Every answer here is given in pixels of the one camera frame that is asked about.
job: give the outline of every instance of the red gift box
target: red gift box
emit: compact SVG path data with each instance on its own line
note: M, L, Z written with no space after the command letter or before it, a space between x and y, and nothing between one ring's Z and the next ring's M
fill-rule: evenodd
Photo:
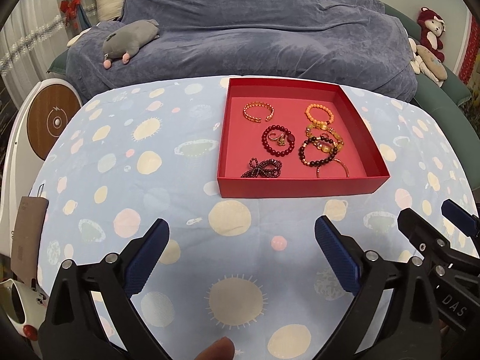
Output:
M247 113L261 117L261 123L249 121L243 107L261 101L272 105L273 118L265 118L270 111L263 107L249 108ZM305 166L298 149L307 139L305 129L310 121L305 110L310 104L321 104L334 114L331 127L339 133L345 145L336 158L349 170L349 177L341 164L330 162L317 168ZM328 114L318 108L310 111L317 119L326 121ZM262 134L267 127L280 125L295 135L293 152L275 157L262 145ZM322 130L312 129L315 136ZM270 142L274 150L288 147ZM324 159L328 154L307 145L307 161ZM278 178L241 178L250 170L249 161L270 158L282 162ZM217 181L222 198L306 198L322 196L358 195L375 192L390 174L374 139L357 110L339 85L299 79L232 78L226 97L225 117L220 142Z

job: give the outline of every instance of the bangle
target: bangle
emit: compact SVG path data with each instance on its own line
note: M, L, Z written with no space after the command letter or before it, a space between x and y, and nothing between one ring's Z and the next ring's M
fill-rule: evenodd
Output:
M318 161L307 161L305 159L305 148L309 143L315 143L316 140L317 140L316 137L310 137L307 140L303 141L303 144L298 149L298 156L300 157L300 161L302 161L302 163L308 167L321 167L322 165L326 165L330 161L333 161L333 159L337 155L338 150L336 147L333 147L332 152L326 159L318 160Z
M341 162L340 160L334 158L332 161L335 161L335 162L338 162L340 165L343 166L343 169L345 170L345 174L347 177L350 177L350 173L349 173L349 169L347 168L347 166ZM320 167L317 168L317 178L319 179L320 178Z
M307 126L307 128L305 129L305 134L307 135L307 138L310 138L310 137L314 136L311 132L312 128L316 128L316 127L313 124L309 124ZM322 150L324 153L331 152L333 147L336 147L338 152L340 150L342 150L342 148L344 146L344 142L343 142L342 137L340 137L340 135L331 127L328 127L327 131L330 132L335 137L337 142L334 142L333 139L331 139L330 136L326 132L323 132L320 137L317 137L316 142L314 142L314 145L317 147L317 149ZM325 143L329 143L329 144L333 145L333 147L328 147L328 146L325 146L325 145L321 145L320 140L324 141Z
M282 162L270 158L266 161L258 162L256 158L252 158L249 162L252 169L246 171L241 177L243 178L256 178L258 176L265 177L267 179L276 179L280 176L280 169L282 168Z
M322 110L324 110L325 112L327 112L328 116L330 116L330 119L328 119L326 122L322 122L320 120L317 120L315 119L311 114L310 114L310 110L312 108L320 108ZM333 120L334 120L334 116L333 116L333 113L332 111L330 111L327 107L325 107L324 105L320 105L320 104L310 104L307 109L305 110L305 114L306 116L308 117L308 120L311 121L313 123L313 125L315 126L315 128L321 128L322 130L326 130L327 129L327 126L329 124L332 124L333 123Z
M275 136L273 130L280 130L281 133L278 136ZM284 151L276 151L268 144L268 140L277 142L278 146L285 146L285 140L289 143L288 149ZM291 133L290 130L287 130L283 126L273 125L268 127L262 134L262 144L265 150L267 150L271 155L276 157L284 157L293 151L295 147L295 136Z
M252 107L263 107L263 108L268 109L270 111L270 115L268 115L265 118L265 121L267 121L267 122L273 117L274 109L270 104L263 103L263 102L260 102L260 101L254 101L252 103L248 103L246 106L243 107L243 116L245 116L245 118L247 118L251 122L260 123L262 121L261 117L255 117L255 116L251 116L251 115L247 114L247 109L252 108Z

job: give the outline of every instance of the black beaded bracelet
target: black beaded bracelet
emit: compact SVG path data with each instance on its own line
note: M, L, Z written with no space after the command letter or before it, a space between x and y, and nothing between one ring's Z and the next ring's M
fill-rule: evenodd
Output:
M316 142L317 142L316 137L310 137L307 140L303 141L303 144L298 149L298 156L300 157L300 160L302 161L302 163L304 165L306 165L308 167L321 167L322 165L326 165L330 161L333 161L333 159L335 158L335 156L338 152L338 149L336 147L333 147L330 155L326 159L317 160L317 161L307 161L305 159L305 148L307 147L307 145L309 143L315 144Z
M241 177L242 178L256 178L258 176L265 177L267 179L276 179L280 176L280 169L282 168L282 162L270 158L268 160L258 162L256 158L252 158L249 163L252 169L246 171Z
M275 135L272 131L279 130L281 133L278 136L272 137ZM289 143L289 147L284 151L277 151L274 150L269 144L268 140L272 140L273 142L277 142L278 146L285 146L285 141ZM295 136L291 133L290 130L287 128L280 126L280 125L272 125L268 127L262 135L262 144L265 150L269 152L271 155L275 157L284 157L291 153L295 147Z

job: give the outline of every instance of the red stuffed monkey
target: red stuffed monkey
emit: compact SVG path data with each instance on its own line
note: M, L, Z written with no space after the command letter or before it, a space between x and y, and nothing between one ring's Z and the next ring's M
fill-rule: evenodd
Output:
M421 27L420 44L429 49L440 62L445 61L445 56L438 50L443 49L443 43L439 39L445 32L445 22L433 10L423 7L418 15L417 23Z

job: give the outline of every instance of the light blue bed sheet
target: light blue bed sheet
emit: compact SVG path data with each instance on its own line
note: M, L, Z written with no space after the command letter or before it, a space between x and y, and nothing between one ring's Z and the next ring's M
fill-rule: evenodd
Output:
M236 359L311 359L339 323L346 294L314 238L330 217L339 231L385 259L415 253L396 217L412 207L475 254L441 215L451 198L476 214L451 146L423 110L343 87L379 146L390 179L371 195L222 199L216 182L228 77L160 81L102 93L71 120L32 191L49 200L38 280L51 292L61 262L95 263L120 252L157 218L170 242L131 300L173 359L193 359L226 335ZM101 297L110 340L122 345ZM382 300L363 346L386 312Z

